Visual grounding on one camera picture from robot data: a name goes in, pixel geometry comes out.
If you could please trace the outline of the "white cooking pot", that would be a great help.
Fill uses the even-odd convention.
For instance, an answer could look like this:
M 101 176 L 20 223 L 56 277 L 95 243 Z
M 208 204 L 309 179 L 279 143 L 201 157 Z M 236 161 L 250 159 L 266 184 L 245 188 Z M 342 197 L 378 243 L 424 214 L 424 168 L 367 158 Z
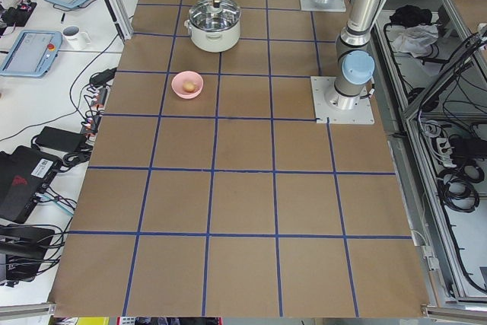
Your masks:
M 189 18 L 184 26 L 191 41 L 200 49 L 210 53 L 220 53 L 229 50 L 236 45 L 240 38 L 240 20 L 236 26 L 229 30 L 208 32 L 191 25 Z

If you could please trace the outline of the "black white cloth pile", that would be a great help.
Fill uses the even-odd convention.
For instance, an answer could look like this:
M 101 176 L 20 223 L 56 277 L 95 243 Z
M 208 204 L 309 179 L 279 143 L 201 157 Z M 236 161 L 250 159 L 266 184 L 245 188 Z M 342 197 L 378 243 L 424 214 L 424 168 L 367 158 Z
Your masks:
M 428 56 L 438 41 L 438 27 L 432 23 L 433 14 L 427 8 L 404 5 L 390 16 L 390 23 L 402 26 L 403 30 L 391 43 L 396 53 L 408 53 L 418 58 Z

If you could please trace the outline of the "black power strip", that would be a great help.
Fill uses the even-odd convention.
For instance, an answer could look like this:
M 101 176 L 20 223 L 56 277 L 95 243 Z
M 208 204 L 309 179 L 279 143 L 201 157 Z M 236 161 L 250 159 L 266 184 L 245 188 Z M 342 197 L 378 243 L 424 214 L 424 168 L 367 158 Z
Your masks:
M 107 98 L 110 93 L 110 82 L 114 79 L 117 67 L 94 73 L 88 82 L 88 94 L 84 99 L 88 104 L 85 121 L 82 123 L 81 134 L 87 138 L 94 137 L 99 129 Z

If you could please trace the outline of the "glass pot lid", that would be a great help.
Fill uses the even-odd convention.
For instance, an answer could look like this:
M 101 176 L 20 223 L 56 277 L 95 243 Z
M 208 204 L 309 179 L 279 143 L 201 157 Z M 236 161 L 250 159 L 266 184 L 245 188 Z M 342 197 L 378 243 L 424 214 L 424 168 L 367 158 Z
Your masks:
M 189 22 L 208 32 L 229 30 L 240 20 L 241 9 L 234 0 L 221 0 L 216 8 L 213 0 L 198 0 L 189 10 Z

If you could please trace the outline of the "brown egg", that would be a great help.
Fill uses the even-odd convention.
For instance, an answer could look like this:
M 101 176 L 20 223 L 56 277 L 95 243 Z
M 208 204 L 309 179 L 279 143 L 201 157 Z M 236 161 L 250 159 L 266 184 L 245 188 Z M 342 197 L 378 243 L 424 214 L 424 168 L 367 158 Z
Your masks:
M 194 83 L 192 83 L 191 81 L 185 81 L 183 83 L 183 90 L 186 93 L 193 93 L 195 89 L 196 89 L 196 85 Z

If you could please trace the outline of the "pink bowl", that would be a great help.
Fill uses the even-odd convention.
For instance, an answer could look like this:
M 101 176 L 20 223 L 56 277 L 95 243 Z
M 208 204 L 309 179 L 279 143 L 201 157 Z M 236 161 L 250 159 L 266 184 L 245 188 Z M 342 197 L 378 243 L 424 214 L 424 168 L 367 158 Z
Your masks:
M 176 74 L 171 81 L 173 92 L 183 99 L 193 99 L 202 92 L 204 85 L 200 74 L 193 71 L 184 71 Z

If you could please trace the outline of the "blue teach pendant lower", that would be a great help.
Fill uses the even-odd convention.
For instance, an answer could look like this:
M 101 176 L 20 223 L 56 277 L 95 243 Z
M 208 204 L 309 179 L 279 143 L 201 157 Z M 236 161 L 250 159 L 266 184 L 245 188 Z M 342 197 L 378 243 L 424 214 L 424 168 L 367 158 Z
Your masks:
M 22 30 L 1 64 L 1 76 L 42 77 L 61 45 L 62 34 L 58 31 Z

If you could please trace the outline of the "black red computer box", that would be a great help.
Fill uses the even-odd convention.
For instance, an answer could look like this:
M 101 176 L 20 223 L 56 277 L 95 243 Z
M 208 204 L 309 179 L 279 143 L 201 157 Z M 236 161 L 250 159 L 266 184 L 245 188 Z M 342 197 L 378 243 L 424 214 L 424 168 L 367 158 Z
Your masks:
M 23 224 L 57 175 L 62 161 L 55 155 L 18 146 L 1 152 L 1 218 Z

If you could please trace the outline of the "white mug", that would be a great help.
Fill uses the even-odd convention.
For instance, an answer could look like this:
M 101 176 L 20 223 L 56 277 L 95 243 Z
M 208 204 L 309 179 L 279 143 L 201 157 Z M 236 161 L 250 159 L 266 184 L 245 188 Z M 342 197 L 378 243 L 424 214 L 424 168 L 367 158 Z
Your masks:
M 86 49 L 91 44 L 91 38 L 87 32 L 79 27 L 72 25 L 63 29 L 62 35 L 68 44 L 77 51 Z

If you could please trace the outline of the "black device bottom left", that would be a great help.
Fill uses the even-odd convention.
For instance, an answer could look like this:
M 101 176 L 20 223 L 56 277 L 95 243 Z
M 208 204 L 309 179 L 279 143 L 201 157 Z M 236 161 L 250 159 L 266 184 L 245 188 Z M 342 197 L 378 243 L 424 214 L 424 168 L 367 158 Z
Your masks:
M 46 254 L 55 231 L 31 225 L 1 226 L 1 286 L 31 282 L 56 262 Z

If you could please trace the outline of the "black power brick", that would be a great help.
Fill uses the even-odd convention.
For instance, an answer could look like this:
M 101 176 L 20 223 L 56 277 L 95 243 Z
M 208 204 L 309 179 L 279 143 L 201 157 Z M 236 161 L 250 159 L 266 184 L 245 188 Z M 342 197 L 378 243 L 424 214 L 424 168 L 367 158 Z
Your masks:
M 37 150 L 50 148 L 63 152 L 77 152 L 87 141 L 84 134 L 44 126 L 40 134 L 31 139 L 31 147 Z

